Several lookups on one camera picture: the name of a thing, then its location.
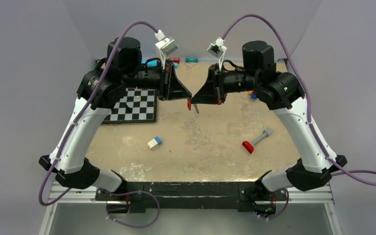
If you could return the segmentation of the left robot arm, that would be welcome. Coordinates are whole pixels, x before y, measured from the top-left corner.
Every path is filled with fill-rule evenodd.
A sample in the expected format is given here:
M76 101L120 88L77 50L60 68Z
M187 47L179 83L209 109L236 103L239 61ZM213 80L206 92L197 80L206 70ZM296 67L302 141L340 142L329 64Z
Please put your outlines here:
M178 44L173 38L160 39L156 45L159 64L143 65L140 43L131 37L109 44L110 56L82 79L70 121L54 151L40 158L40 165L56 174L64 187L107 190L114 200L126 195L124 179L114 171L101 170L86 158L87 150L99 126L128 88L157 92L162 101L190 99L191 92L177 78L168 56Z

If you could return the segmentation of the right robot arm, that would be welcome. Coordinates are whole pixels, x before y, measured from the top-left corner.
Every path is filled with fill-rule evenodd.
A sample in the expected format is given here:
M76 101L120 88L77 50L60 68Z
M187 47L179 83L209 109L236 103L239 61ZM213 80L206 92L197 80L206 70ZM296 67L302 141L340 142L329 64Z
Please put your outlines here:
M254 91L257 98L283 123L295 143L300 158L284 170L268 171L256 180L255 192L267 199L274 191L295 187L301 191L328 183L347 159L331 150L308 112L308 101L298 78L278 72L273 47L264 41L250 41L242 47L243 66L228 71L213 64L202 88L193 96L193 104L225 102L228 93Z

